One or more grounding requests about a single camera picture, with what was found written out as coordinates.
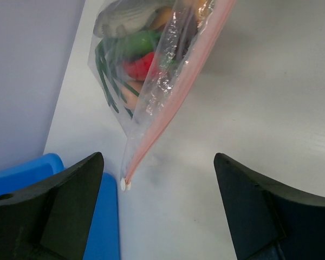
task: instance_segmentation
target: toy vegetables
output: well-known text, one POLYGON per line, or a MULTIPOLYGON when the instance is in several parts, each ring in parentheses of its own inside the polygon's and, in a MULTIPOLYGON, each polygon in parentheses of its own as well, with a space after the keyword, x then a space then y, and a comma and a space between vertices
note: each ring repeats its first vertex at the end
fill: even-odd
POLYGON ((127 136, 123 190, 186 98, 234 3, 117 0, 99 12, 89 66, 127 136))

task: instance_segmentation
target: transparent plastic bag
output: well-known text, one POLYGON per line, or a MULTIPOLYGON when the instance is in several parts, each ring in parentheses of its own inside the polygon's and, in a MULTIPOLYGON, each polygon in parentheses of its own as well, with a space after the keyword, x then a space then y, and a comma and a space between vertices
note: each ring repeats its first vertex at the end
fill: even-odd
POLYGON ((168 126, 235 0, 119 0, 97 15, 89 66, 127 135, 121 186, 168 126))

